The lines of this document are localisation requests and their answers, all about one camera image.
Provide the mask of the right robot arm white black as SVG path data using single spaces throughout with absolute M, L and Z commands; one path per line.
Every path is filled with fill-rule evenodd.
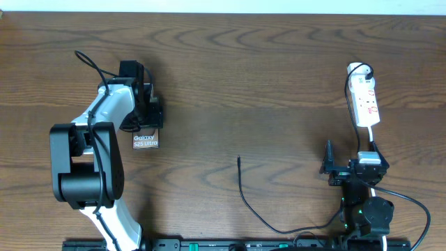
M 370 187 L 378 184 L 390 167 L 376 144 L 360 151 L 346 166 L 336 165 L 331 142 L 325 145 L 321 174 L 329 176 L 328 184 L 342 190 L 341 219 L 346 233 L 334 239 L 343 250 L 385 250 L 383 237 L 390 232 L 394 204 L 373 196 Z

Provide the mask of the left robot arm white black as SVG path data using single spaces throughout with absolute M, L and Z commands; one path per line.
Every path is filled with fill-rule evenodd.
M 153 86 L 134 77 L 100 84 L 86 111 L 49 132 L 55 198 L 89 217 L 104 242 L 102 250 L 149 250 L 142 226 L 122 198 L 125 174 L 116 133 L 154 131 L 163 126 Z

